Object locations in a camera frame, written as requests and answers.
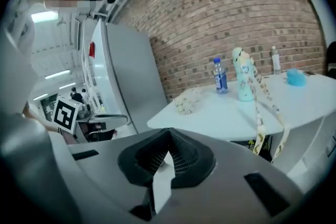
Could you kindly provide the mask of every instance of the fluorescent light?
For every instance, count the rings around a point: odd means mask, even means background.
[[[36,101],[36,100],[41,99],[41,98],[43,98],[43,97],[45,97],[45,96],[47,96],[47,95],[48,95],[48,94],[45,93],[45,94],[43,94],[43,95],[41,95],[41,96],[39,96],[39,97],[36,97],[36,98],[33,99],[33,100]]]
[[[62,71],[62,72],[58,72],[56,74],[52,74],[50,76],[46,76],[46,79],[52,79],[54,77],[58,77],[58,76],[62,76],[62,75],[65,75],[65,74],[70,74],[70,70],[65,70],[65,71]]]
[[[64,89],[64,88],[67,88],[67,87],[70,87],[70,86],[73,86],[73,85],[76,85],[76,83],[74,82],[74,83],[59,87],[59,89],[61,90],[61,89]]]
[[[48,20],[57,20],[58,12],[40,12],[32,14],[33,22],[40,23]]]

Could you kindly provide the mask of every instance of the person's arm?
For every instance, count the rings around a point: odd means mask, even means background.
[[[23,109],[23,115],[26,118],[39,121],[47,129],[47,131],[58,133],[58,127],[53,122],[43,119],[42,117],[37,115],[34,111],[32,111],[29,107],[28,102],[26,103],[25,108]]]

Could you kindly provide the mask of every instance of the plastic bottle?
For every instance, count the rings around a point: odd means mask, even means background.
[[[221,59],[215,58],[214,63],[214,75],[216,81],[216,90],[218,93],[226,92],[227,90],[227,81],[226,81],[226,73],[224,67],[221,65]]]
[[[280,54],[275,46],[272,47],[272,60],[273,60],[274,74],[275,75],[281,74]]]

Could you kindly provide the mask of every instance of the brick wall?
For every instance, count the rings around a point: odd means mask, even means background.
[[[282,70],[321,73],[321,31],[308,0],[130,0],[117,22],[146,31],[169,100],[186,88],[214,83],[213,58],[235,79],[232,50],[243,47],[262,74],[272,72],[270,51]]]

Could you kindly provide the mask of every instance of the table top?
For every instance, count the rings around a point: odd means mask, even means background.
[[[286,82],[285,73],[264,77],[274,104],[280,109],[285,124],[289,124],[291,129],[336,110],[336,80],[318,74],[306,79],[307,84],[304,87],[296,87]],[[283,127],[269,101],[259,85],[256,86],[258,108],[264,120],[266,134],[282,133]],[[150,119],[147,125],[153,129],[184,129],[229,141],[255,139],[257,123],[254,101],[239,101],[237,81],[229,82],[228,88],[228,93],[218,94],[214,85],[203,86],[201,100],[196,103],[192,114],[178,114],[174,102],[171,102]]]

